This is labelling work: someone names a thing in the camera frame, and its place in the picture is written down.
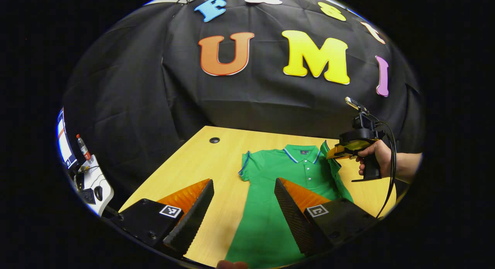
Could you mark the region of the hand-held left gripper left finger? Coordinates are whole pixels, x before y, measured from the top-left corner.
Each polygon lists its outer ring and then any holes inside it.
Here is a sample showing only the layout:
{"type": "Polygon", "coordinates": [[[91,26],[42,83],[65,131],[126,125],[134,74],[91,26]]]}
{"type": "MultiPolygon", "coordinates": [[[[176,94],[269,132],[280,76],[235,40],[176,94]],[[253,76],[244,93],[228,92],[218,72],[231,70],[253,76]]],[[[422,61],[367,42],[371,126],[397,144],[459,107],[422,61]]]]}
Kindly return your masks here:
{"type": "Polygon", "coordinates": [[[142,198],[114,216],[113,224],[147,246],[180,258],[196,237],[213,195],[213,180],[205,179],[158,201],[142,198]]]}

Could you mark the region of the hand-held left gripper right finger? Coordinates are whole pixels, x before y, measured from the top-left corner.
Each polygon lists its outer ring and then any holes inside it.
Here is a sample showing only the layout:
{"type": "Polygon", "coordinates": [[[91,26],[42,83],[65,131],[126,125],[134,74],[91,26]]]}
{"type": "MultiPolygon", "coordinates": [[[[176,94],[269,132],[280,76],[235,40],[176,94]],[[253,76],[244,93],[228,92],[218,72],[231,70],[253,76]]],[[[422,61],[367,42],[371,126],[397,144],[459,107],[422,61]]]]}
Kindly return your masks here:
{"type": "Polygon", "coordinates": [[[275,195],[306,257],[339,248],[380,221],[346,198],[329,200],[281,177],[275,180],[275,195]]]}

